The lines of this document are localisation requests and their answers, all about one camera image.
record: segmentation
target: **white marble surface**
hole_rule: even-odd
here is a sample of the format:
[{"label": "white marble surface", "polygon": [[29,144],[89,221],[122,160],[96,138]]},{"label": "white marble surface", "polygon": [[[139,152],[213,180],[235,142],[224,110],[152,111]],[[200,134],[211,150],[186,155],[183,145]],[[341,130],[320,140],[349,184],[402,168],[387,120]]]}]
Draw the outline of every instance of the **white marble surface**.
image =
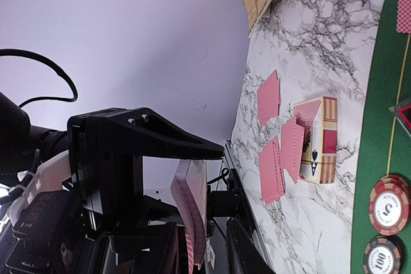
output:
[{"label": "white marble surface", "polygon": [[[275,0],[250,40],[232,154],[277,273],[349,273],[356,165],[372,51],[383,0]],[[277,70],[280,116],[260,128],[256,91]],[[261,200],[258,154],[291,117],[290,105],[338,98],[335,183],[288,174],[286,195]]]}]

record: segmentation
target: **white wall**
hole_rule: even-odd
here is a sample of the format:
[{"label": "white wall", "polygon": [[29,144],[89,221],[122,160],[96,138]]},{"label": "white wall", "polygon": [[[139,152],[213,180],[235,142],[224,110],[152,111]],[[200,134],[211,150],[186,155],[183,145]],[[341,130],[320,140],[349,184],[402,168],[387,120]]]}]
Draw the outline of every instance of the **white wall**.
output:
[{"label": "white wall", "polygon": [[[246,38],[241,0],[0,0],[0,48],[47,56],[78,87],[76,103],[25,108],[33,124],[58,129],[71,115],[145,106],[223,143],[234,124]],[[0,91],[16,103],[71,95],[47,67],[11,57],[0,59]]]}]

